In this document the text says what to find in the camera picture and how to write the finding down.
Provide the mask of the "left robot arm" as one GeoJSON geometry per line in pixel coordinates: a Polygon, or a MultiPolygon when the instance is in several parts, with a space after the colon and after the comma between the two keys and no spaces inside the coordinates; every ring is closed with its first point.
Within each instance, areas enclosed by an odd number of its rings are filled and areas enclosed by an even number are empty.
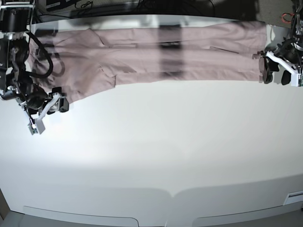
{"type": "Polygon", "coordinates": [[[261,51],[264,60],[263,82],[273,81],[273,74],[284,68],[281,84],[293,87],[303,86],[303,2],[294,0],[293,13],[284,13],[283,22],[291,25],[290,34],[275,47],[261,51]]]}

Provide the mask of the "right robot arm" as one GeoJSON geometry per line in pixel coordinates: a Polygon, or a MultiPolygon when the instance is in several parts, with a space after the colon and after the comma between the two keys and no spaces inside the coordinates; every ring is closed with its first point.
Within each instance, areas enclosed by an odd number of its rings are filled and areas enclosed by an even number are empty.
{"type": "Polygon", "coordinates": [[[69,110],[69,103],[60,87],[47,94],[33,79],[45,79],[53,71],[53,61],[38,38],[31,32],[36,3],[33,0],[2,0],[0,2],[0,97],[16,100],[30,121],[32,115],[69,110]],[[44,74],[29,72],[25,62],[29,57],[29,42],[34,41],[49,64],[44,74]]]}

